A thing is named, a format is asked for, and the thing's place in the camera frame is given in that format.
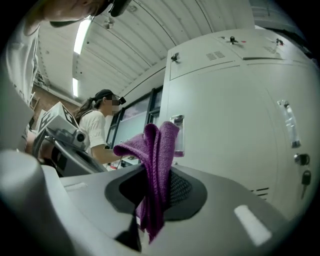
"person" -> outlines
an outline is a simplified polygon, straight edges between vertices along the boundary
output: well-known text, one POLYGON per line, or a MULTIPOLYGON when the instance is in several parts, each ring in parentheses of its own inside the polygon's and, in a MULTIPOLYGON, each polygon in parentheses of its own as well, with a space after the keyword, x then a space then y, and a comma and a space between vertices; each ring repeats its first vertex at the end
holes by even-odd
POLYGON ((120 160, 113 150, 105 149, 106 117, 113 116, 119 110, 117 96, 111 90, 103 89, 86 102, 74 113, 80 130, 85 134, 86 152, 100 164, 120 160))
MULTIPOLYGON (((63 27, 84 19, 93 19, 110 0, 42 0, 22 19, 0 56, 0 83, 11 84, 29 105, 37 73, 38 31, 43 21, 63 27)), ((25 128, 18 150, 32 153, 36 135, 25 128)))

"key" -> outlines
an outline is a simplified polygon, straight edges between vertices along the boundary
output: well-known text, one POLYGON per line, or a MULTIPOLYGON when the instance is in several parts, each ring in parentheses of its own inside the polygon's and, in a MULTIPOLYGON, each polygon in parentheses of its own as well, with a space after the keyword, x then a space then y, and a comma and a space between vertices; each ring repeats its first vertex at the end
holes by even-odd
POLYGON ((301 199, 304 198, 307 187, 310 185, 310 183, 311 183, 311 172, 309 170, 305 170, 302 174, 302 181, 301 181, 301 184, 303 185, 301 199))

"brick wall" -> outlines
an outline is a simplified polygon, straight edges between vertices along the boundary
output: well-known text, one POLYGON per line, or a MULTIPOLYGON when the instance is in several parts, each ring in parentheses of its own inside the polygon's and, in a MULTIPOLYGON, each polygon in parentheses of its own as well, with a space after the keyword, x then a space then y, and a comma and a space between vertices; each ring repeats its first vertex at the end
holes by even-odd
POLYGON ((34 110, 34 123, 32 125, 32 129, 34 129, 37 125, 38 117, 41 112, 41 110, 48 111, 51 109, 55 104, 58 102, 61 102, 72 114, 74 111, 78 108, 78 106, 61 99, 57 96, 54 96, 50 92, 38 87, 38 86, 33 86, 32 93, 35 92, 35 97, 40 98, 35 110, 34 110))

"dark hair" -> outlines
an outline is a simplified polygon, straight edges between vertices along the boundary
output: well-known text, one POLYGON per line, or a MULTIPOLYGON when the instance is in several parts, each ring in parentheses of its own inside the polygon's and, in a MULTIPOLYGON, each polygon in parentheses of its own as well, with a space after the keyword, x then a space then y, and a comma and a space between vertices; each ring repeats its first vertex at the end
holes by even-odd
MULTIPOLYGON (((112 100, 112 95, 105 96, 107 100, 112 100)), ((74 112, 75 121, 80 124, 81 117, 90 110, 97 110, 100 107, 103 98, 95 100, 95 98, 88 98, 83 105, 74 112)))

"ponytail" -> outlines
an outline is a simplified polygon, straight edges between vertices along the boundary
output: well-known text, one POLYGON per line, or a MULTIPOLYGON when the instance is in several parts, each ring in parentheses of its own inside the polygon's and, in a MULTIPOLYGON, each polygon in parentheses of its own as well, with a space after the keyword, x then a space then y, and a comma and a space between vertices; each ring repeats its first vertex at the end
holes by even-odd
POLYGON ((75 121, 79 124, 81 117, 88 111, 93 110, 94 107, 92 102, 94 102, 94 98, 88 98, 83 105, 74 113, 75 121))

